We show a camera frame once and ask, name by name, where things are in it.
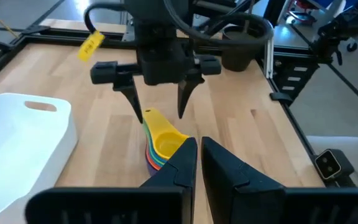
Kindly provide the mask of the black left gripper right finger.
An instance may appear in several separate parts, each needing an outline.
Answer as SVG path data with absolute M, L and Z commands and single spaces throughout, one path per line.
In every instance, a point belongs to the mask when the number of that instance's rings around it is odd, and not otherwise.
M 210 137 L 201 140 L 203 180 L 215 223 L 279 223 L 284 186 Z

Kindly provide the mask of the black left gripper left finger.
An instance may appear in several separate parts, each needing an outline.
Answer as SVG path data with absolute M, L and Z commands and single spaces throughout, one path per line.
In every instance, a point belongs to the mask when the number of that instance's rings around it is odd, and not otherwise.
M 196 180 L 198 146 L 195 138 L 188 138 L 162 168 L 141 187 L 182 186 L 193 188 Z

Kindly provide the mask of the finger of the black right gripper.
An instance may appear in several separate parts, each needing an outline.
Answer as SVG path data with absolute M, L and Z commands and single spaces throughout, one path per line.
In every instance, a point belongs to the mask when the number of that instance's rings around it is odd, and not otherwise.
M 114 91 L 120 91 L 127 98 L 128 102 L 131 104 L 135 112 L 135 115 L 137 116 L 137 119 L 142 124 L 144 119 L 142 116 L 140 101 L 137 94 L 137 88 L 135 86 L 135 81 L 133 79 L 133 76 L 132 75 L 119 76 L 113 82 L 112 89 Z
M 186 77 L 178 84 L 178 117 L 182 119 L 188 100 L 193 90 L 204 83 L 202 77 Z

